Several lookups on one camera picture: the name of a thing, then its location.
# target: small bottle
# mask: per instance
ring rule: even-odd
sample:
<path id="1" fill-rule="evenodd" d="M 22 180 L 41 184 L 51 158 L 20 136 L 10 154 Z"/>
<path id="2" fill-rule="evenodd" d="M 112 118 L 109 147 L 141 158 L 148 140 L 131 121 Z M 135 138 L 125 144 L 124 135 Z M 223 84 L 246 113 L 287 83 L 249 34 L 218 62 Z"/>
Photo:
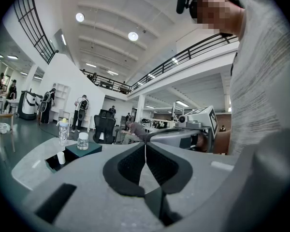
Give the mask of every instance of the small bottle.
<path id="1" fill-rule="evenodd" d="M 88 149 L 88 146 L 88 134 L 85 132 L 81 132 L 77 139 L 77 148 L 81 150 L 86 150 Z"/>
<path id="2" fill-rule="evenodd" d="M 67 119 L 64 118 L 62 121 L 59 122 L 59 144 L 61 146 L 65 146 L 65 144 L 67 143 L 68 132 L 69 123 L 67 122 Z"/>

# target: floor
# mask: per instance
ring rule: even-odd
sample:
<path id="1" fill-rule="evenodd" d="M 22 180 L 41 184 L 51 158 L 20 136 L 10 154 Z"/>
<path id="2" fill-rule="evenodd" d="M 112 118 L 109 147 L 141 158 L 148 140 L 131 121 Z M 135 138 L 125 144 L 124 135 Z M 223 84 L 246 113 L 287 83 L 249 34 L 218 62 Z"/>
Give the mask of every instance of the floor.
<path id="1" fill-rule="evenodd" d="M 11 124 L 10 119 L 3 119 L 1 122 Z M 73 140 L 77 141 L 78 132 L 70 132 Z M 94 131 L 89 132 L 89 141 L 93 141 Z M 41 124 L 39 126 L 37 120 L 24 120 L 21 118 L 14 118 L 14 146 L 15 152 L 12 150 L 12 141 L 10 135 L 2 136 L 2 143 L 4 144 L 4 152 L 6 154 L 6 161 L 4 162 L 0 155 L 0 187 L 8 191 L 10 197 L 16 202 L 20 202 L 28 194 L 28 190 L 16 182 L 12 176 L 11 171 L 16 164 L 32 149 L 42 144 L 43 142 L 58 136 L 58 127 L 56 123 Z M 120 140 L 120 133 L 118 133 L 116 141 Z"/>

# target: gray table surface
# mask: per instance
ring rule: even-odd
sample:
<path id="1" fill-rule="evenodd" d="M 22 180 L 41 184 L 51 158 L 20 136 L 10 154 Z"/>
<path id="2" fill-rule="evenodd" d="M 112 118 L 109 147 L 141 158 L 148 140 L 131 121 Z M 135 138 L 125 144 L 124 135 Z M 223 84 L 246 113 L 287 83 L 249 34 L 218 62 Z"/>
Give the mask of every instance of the gray table surface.
<path id="1" fill-rule="evenodd" d="M 68 140 L 67 145 L 76 144 L 77 141 Z M 102 145 L 105 150 L 127 150 L 126 145 Z M 48 159 L 60 151 L 65 150 L 65 146 L 59 145 L 58 138 L 51 138 L 40 144 L 26 154 L 22 160 L 12 169 L 12 177 L 29 190 L 34 190 L 40 183 L 47 180 L 53 173 L 45 164 Z"/>
<path id="2" fill-rule="evenodd" d="M 235 165 L 237 157 L 193 152 L 160 143 L 155 145 L 190 162 L 193 176 L 180 193 L 167 195 L 172 211 L 188 216 L 211 197 L 230 171 L 212 167 L 213 161 Z M 105 182 L 102 169 L 113 156 L 132 145 L 113 145 L 113 149 L 77 159 L 41 183 L 24 200 L 35 211 L 62 184 L 77 186 L 72 197 L 57 216 L 54 225 L 68 231 L 155 231 L 162 223 L 151 213 L 143 198 L 126 197 L 114 192 Z M 147 165 L 140 186 L 146 192 L 159 185 Z"/>

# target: man in gray shirt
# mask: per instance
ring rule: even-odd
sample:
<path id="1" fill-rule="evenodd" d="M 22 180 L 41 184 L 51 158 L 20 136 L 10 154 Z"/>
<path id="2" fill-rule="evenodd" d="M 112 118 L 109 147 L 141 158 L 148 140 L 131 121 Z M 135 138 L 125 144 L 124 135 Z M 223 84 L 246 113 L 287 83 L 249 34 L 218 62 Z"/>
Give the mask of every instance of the man in gray shirt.
<path id="1" fill-rule="evenodd" d="M 123 145 L 127 145 L 129 140 L 134 142 L 141 142 L 144 141 L 146 136 L 146 131 L 144 127 L 137 122 L 127 121 L 127 126 L 130 128 L 130 131 L 122 130 L 121 133 L 125 133 L 124 141 L 122 142 Z"/>
<path id="2" fill-rule="evenodd" d="M 190 14 L 239 38 L 231 69 L 232 127 L 214 144 L 215 153 L 239 155 L 282 128 L 267 91 L 290 64 L 290 26 L 273 0 L 247 0 L 245 9 L 234 0 L 192 0 Z"/>

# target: black railing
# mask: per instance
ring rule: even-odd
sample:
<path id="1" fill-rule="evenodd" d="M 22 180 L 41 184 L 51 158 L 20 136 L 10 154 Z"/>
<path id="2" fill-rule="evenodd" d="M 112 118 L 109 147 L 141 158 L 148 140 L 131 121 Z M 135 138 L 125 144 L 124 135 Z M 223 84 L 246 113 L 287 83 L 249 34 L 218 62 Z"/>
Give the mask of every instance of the black railing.
<path id="1" fill-rule="evenodd" d="M 230 37 L 222 37 L 219 33 L 213 36 L 210 36 L 196 44 L 192 45 L 191 47 L 185 49 L 184 51 L 176 54 L 174 57 L 170 58 L 169 60 L 165 61 L 155 69 L 153 69 L 150 73 L 142 77 L 139 81 L 131 86 L 131 91 L 136 90 L 140 86 L 144 85 L 145 83 L 150 82 L 157 76 L 162 75 L 163 73 L 171 70 L 172 68 L 180 65 L 192 58 L 195 58 L 201 54 L 209 52 L 213 49 L 221 47 L 223 45 L 227 45 L 233 42 L 238 41 L 236 36 Z"/>
<path id="2" fill-rule="evenodd" d="M 86 75 L 87 78 L 96 86 L 113 90 L 122 94 L 129 94 L 131 92 L 131 86 L 127 84 L 84 70 L 82 70 L 82 73 L 84 73 L 84 75 Z"/>
<path id="3" fill-rule="evenodd" d="M 17 19 L 41 57 L 50 63 L 56 52 L 45 35 L 34 0 L 15 0 Z"/>

